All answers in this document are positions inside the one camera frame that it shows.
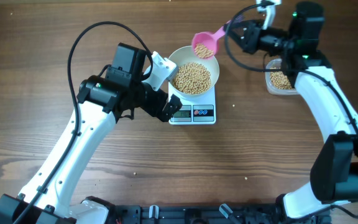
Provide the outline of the pink plastic scoop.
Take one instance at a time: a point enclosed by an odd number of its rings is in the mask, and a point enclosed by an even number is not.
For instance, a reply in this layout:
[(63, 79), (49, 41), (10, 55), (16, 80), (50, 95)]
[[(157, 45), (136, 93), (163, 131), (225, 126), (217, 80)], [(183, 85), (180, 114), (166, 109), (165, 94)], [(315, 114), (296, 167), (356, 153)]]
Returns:
[(199, 32), (194, 35), (192, 41), (191, 41), (191, 48), (193, 49), (193, 53), (195, 54), (195, 46), (198, 43), (204, 44), (207, 48), (214, 51), (215, 56), (219, 50), (219, 39), (224, 37), (226, 33), (226, 27), (225, 25), (228, 25), (230, 21), (227, 21), (222, 27), (220, 27), (216, 32)]

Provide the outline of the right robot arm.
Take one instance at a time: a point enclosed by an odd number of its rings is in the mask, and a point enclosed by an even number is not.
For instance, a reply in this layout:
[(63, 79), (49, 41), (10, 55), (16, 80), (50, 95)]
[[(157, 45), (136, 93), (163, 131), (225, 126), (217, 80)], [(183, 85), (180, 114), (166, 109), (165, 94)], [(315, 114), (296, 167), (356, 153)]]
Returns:
[(323, 137), (307, 184), (280, 195), (274, 223), (324, 223), (331, 210), (345, 210), (358, 202), (358, 114), (336, 81), (334, 70), (318, 49), (324, 24), (323, 7), (299, 2), (288, 30), (275, 29), (277, 1), (257, 1), (262, 20), (242, 20), (239, 11), (223, 27), (224, 38), (233, 40), (243, 52), (263, 50), (281, 58), (279, 70), (309, 106)]

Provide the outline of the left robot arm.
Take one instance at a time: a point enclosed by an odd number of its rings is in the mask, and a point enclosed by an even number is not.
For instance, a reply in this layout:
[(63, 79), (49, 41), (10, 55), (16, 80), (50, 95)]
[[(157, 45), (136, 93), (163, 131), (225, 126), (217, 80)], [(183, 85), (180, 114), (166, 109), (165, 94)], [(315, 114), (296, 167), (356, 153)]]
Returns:
[(175, 62), (152, 54), (142, 78), (146, 52), (120, 43), (104, 78), (83, 80), (77, 105), (60, 139), (18, 196), (0, 198), (0, 223), (114, 223), (114, 205), (97, 197), (70, 204), (76, 185), (101, 141), (125, 110), (142, 108), (167, 122), (181, 108), (177, 96), (160, 89), (171, 80)]

